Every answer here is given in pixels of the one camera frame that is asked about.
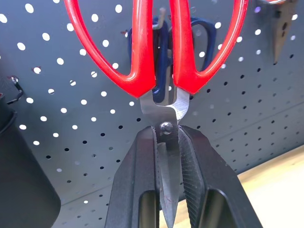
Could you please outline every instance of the blue scissors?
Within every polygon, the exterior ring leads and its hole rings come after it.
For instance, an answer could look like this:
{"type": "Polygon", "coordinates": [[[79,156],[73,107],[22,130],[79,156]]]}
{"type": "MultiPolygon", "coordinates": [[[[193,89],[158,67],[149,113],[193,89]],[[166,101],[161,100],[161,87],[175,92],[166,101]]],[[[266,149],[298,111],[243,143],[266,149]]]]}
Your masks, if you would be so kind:
{"type": "MultiPolygon", "coordinates": [[[[153,24],[158,23],[158,18],[153,19],[153,24]]],[[[208,37],[207,51],[201,71],[205,70],[213,60],[216,42],[216,28],[213,23],[201,18],[191,18],[191,26],[201,25],[205,28],[208,37]]],[[[173,57],[168,57],[168,49],[172,47],[172,32],[168,30],[168,24],[164,21],[161,28],[153,30],[154,66],[156,67],[156,87],[153,91],[153,100],[161,103],[165,98],[167,68],[173,66],[173,57]]],[[[132,28],[128,31],[128,53],[132,56],[132,28]]]]}

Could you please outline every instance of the scissor pivot screw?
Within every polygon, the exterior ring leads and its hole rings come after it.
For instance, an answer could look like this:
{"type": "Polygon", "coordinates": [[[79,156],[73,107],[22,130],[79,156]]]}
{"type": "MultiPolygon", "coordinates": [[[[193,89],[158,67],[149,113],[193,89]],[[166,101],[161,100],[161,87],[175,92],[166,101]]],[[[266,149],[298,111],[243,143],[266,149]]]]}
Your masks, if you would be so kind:
{"type": "Polygon", "coordinates": [[[171,134],[172,129],[173,129],[173,125],[170,122],[163,122],[161,124],[161,131],[164,134],[171,134]]]}

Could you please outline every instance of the red scissors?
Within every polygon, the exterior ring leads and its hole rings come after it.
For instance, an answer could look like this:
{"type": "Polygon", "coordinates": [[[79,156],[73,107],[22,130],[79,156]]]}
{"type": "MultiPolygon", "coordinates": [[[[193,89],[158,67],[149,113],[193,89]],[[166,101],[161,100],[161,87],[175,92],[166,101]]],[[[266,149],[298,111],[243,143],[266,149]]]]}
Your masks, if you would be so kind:
{"type": "Polygon", "coordinates": [[[195,68],[188,0],[170,0],[173,37],[173,81],[177,87],[173,104],[154,103],[156,86],[152,39],[152,0],[133,0],[132,66],[129,75],[117,72],[102,56],[90,37],[77,0],[65,0],[66,9],[81,43],[100,69],[119,87],[139,98],[142,112],[155,130],[160,165],[160,202],[168,227],[173,227],[179,201],[181,156],[178,123],[189,107],[189,93],[198,92],[219,70],[230,54],[244,23],[248,0],[235,0],[228,34],[211,64],[202,72],[195,68]]]}

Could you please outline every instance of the red scissor handle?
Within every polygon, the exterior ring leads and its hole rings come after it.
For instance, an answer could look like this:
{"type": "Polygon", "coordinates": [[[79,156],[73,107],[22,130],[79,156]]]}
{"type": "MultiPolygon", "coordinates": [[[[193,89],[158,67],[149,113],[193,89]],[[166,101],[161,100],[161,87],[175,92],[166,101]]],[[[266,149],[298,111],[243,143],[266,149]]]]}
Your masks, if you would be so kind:
{"type": "MultiPolygon", "coordinates": [[[[153,41],[152,0],[133,0],[132,66],[129,75],[122,75],[102,56],[90,37],[80,13],[78,0],[65,0],[66,9],[81,43],[100,69],[119,87],[138,98],[156,85],[153,41]]],[[[202,88],[225,62],[244,23],[248,0],[235,0],[227,37],[220,52],[203,72],[195,68],[188,0],[170,0],[174,83],[190,93],[202,88]]]]}
{"type": "Polygon", "coordinates": [[[188,0],[170,0],[173,33],[174,84],[191,94],[198,92],[224,64],[244,24],[248,0],[235,0],[232,19],[222,48],[209,67],[195,68],[188,0]]]}

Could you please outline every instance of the pegboard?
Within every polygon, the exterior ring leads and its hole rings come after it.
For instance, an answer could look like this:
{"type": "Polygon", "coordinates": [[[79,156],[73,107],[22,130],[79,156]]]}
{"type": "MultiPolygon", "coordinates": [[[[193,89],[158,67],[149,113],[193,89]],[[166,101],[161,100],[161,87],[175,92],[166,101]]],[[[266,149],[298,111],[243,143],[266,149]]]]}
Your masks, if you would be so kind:
{"type": "MultiPolygon", "coordinates": [[[[88,30],[107,60],[130,72],[126,30],[132,1],[80,0],[88,30]]],[[[223,42],[233,0],[191,0],[191,14],[217,27],[223,42]]],[[[169,11],[167,1],[154,1],[169,11]]],[[[181,124],[199,129],[237,172],[304,144],[304,18],[299,1],[288,39],[273,64],[267,11],[249,5],[225,65],[190,100],[181,124]]],[[[53,228],[105,224],[114,174],[137,132],[149,123],[139,101],[112,83],[79,42],[62,0],[0,2],[0,91],[25,94],[12,105],[17,125],[62,202],[53,228]]],[[[204,59],[206,32],[196,26],[196,64],[204,59]]]]}

